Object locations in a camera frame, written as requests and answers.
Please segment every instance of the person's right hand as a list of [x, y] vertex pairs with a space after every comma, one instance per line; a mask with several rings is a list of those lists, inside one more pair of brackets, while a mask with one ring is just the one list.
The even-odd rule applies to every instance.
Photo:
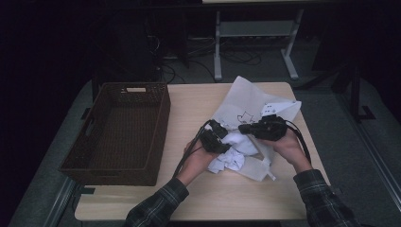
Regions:
[[272, 146], [277, 153], [294, 166], [297, 173], [312, 169], [312, 165], [306, 159], [300, 143], [298, 142], [298, 138], [293, 131], [287, 130], [286, 135], [277, 141], [260, 139], [259, 141]]

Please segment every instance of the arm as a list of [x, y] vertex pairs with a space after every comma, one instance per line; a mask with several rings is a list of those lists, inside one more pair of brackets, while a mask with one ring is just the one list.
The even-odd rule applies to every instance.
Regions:
[[168, 224], [171, 215], [189, 195], [186, 187], [217, 157], [217, 154], [209, 153], [202, 148], [200, 141], [193, 150], [195, 152], [185, 161], [176, 178], [171, 179], [155, 194], [130, 210], [125, 222], [126, 227], [166, 226]]
[[286, 135], [276, 142], [261, 142], [272, 146], [294, 166], [297, 173], [294, 181], [305, 203], [310, 226], [360, 226], [353, 212], [331, 192], [322, 173], [312, 168], [294, 132], [287, 130]]

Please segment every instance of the table leg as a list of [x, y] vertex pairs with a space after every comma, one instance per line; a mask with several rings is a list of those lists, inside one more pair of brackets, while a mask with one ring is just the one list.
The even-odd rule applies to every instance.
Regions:
[[304, 14], [304, 10], [299, 9], [298, 13], [297, 13], [297, 17], [295, 18], [295, 21], [291, 28], [291, 32], [289, 34], [289, 43], [285, 49], [281, 50], [281, 54], [283, 56], [284, 62], [286, 63], [287, 70], [289, 72], [289, 76], [293, 80], [297, 80], [299, 77], [298, 77], [297, 71], [295, 70], [294, 64], [292, 63], [290, 53], [291, 53], [292, 47], [294, 46], [295, 38], [297, 36], [298, 28], [300, 27], [301, 18], [302, 18], [303, 14]]
[[220, 61], [220, 12], [216, 14], [216, 47], [215, 47], [215, 81], [223, 79], [221, 75], [221, 61]]

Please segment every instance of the person's left hand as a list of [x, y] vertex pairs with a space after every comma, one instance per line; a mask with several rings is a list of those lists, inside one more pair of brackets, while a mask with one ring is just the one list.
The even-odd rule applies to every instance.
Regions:
[[[186, 152], [191, 142], [189, 142], [183, 152]], [[217, 153], [207, 152], [203, 148], [201, 141], [197, 141], [192, 154], [183, 163], [183, 167], [177, 178], [184, 184], [189, 185], [195, 178], [197, 178], [204, 170], [207, 169], [209, 164], [218, 157]]]

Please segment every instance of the hand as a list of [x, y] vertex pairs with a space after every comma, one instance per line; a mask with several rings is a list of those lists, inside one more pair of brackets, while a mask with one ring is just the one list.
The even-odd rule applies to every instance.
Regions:
[[[191, 142], [186, 145], [183, 152], [186, 152], [190, 144]], [[195, 180], [195, 178], [206, 170], [209, 164], [218, 157], [217, 153], [207, 152], [203, 148], [201, 141], [197, 141], [191, 152], [193, 153], [190, 154], [183, 163], [183, 167], [177, 175], [178, 180], [180, 180], [185, 186], [188, 186], [193, 180]]]
[[294, 166], [297, 173], [312, 169], [312, 165], [306, 159], [300, 143], [298, 142], [298, 138], [293, 131], [287, 130], [286, 135], [275, 142], [268, 140], [259, 141], [272, 146], [277, 153]]

